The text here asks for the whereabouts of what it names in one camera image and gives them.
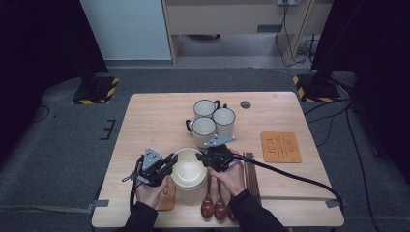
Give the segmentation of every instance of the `black curtain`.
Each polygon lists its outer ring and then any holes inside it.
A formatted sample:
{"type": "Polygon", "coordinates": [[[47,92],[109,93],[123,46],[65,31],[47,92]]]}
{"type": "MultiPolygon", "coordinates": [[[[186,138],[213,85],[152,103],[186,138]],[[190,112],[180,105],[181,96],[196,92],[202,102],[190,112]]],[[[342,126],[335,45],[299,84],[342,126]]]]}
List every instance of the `black curtain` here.
{"type": "Polygon", "coordinates": [[[95,72],[107,67],[78,0],[0,0],[1,163],[46,88],[95,72]]]}
{"type": "Polygon", "coordinates": [[[410,1],[335,0],[313,69],[353,71],[352,92],[374,152],[410,184],[410,1]]]}

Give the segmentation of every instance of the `wall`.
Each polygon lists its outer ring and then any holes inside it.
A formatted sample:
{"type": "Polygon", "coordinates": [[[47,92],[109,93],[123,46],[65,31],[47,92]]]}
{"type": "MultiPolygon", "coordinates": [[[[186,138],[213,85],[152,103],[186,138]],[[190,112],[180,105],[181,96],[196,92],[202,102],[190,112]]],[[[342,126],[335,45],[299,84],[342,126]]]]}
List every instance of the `wall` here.
{"type": "Polygon", "coordinates": [[[161,0],[80,0],[104,60],[171,60],[161,0]]]}

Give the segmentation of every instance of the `black sleeve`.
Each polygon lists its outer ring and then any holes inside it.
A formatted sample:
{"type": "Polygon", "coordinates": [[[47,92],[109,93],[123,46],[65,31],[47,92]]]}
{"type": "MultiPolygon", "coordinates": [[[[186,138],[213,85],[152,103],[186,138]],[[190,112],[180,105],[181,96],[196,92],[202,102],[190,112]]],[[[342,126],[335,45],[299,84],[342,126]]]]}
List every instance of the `black sleeve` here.
{"type": "Polygon", "coordinates": [[[285,232],[278,219],[245,189],[229,202],[242,232],[285,232]]]}
{"type": "Polygon", "coordinates": [[[158,212],[156,210],[137,201],[132,206],[126,225],[115,230],[115,232],[151,232],[157,216],[158,212]]]}

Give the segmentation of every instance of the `gray mat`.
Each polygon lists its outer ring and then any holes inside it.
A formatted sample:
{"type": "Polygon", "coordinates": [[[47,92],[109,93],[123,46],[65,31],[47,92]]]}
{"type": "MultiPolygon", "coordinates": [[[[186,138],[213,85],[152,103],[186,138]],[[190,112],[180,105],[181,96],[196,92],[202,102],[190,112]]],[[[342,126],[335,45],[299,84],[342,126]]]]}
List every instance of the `gray mat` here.
{"type": "MultiPolygon", "coordinates": [[[[75,105],[80,83],[75,78],[44,93],[43,105],[0,173],[0,205],[42,205],[85,209],[95,199],[115,146],[130,96],[135,93],[291,91],[292,77],[306,70],[111,70],[120,78],[109,103],[75,105]],[[116,124],[109,140],[107,120],[116,124]]],[[[301,102],[304,112],[319,103],[301,102]]],[[[333,115],[348,104],[336,102],[307,115],[307,121],[333,115]]],[[[388,158],[372,153],[358,116],[349,119],[363,159],[369,199],[381,231],[410,228],[410,188],[388,158]]],[[[349,204],[346,222],[338,231],[372,231],[364,180],[345,114],[309,124],[335,190],[349,204]]],[[[330,228],[294,228],[329,231],[330,228]]],[[[0,212],[0,231],[92,231],[90,214],[0,212]]]]}

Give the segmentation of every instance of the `yellow and black hazard tape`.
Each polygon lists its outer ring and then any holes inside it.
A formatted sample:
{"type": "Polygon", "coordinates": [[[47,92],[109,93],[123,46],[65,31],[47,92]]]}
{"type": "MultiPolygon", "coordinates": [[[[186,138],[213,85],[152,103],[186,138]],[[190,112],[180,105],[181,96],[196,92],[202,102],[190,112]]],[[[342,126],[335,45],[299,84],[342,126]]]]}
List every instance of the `yellow and black hazard tape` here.
{"type": "Polygon", "coordinates": [[[114,94],[115,89],[117,88],[117,83],[119,80],[120,80],[119,78],[113,78],[111,87],[106,93],[106,97],[104,99],[99,99],[99,100],[82,99],[82,100],[73,101],[73,103],[74,104],[107,103],[111,100],[111,97],[114,94]]]}
{"type": "Polygon", "coordinates": [[[298,76],[293,76],[293,83],[295,84],[296,89],[298,90],[299,98],[301,99],[302,102],[337,102],[337,101],[340,101],[340,98],[308,98],[305,95],[304,88],[302,87],[298,76]]]}

